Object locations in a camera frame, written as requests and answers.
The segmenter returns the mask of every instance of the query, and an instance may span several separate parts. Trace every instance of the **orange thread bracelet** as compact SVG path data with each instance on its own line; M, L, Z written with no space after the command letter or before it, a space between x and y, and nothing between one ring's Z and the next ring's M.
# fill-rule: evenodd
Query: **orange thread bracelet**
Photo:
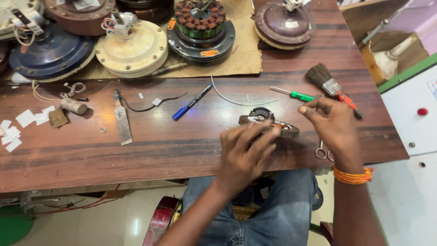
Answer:
M367 181L372 181L372 174L375 170L371 167L364 168L363 174L349 174L339 171L338 169L333 167L334 169L334 177L339 181L346 184L364 184Z

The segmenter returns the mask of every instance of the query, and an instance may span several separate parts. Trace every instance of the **hand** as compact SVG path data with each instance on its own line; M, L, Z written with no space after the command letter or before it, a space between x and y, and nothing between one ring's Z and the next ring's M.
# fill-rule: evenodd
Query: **hand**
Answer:
M357 121L346 103L318 98L298 111L311 121L320 139L332 151L338 169L348 173L362 172Z
M263 173L270 154L276 148L272 141L279 136L281 130L274 128L252 141L270 124L269 120L262 124L247 124L220 134L222 162L216 181L229 199Z

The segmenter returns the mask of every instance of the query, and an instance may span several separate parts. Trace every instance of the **blue marker pen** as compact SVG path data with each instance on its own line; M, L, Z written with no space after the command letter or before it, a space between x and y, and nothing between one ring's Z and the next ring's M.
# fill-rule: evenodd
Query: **blue marker pen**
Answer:
M174 120L179 119L185 112L187 112L192 106L194 106L194 104L197 103L197 101L199 101L201 97L203 97L209 90L211 90L211 88L212 88L212 84L209 84L209 86L205 88L205 90L203 90L197 97L195 97L185 107L181 108L177 113L175 113L172 118Z

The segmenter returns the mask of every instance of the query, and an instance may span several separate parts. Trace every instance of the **green screwdriver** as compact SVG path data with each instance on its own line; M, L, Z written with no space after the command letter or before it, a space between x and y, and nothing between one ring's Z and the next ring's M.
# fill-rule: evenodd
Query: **green screwdriver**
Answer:
M289 93L291 97L295 97L295 98L298 98L298 99L301 99L301 100L304 100L304 101L307 101L307 102L315 99L315 97L313 97L313 96L310 96L310 95L307 95L307 94L303 94L303 93L299 93L297 91L286 91L284 89L280 89L280 88L277 88L277 87L273 87L273 86L270 86L270 87L273 88L273 89L276 89L276 90L280 90L280 91L284 91L286 93Z

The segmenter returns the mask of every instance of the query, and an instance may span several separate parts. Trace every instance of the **brush bristles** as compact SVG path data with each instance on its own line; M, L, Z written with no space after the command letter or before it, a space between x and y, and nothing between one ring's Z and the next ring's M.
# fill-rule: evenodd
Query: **brush bristles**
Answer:
M332 79L332 75L328 68L323 63L313 66L305 75L308 80L318 86L322 86L328 80Z

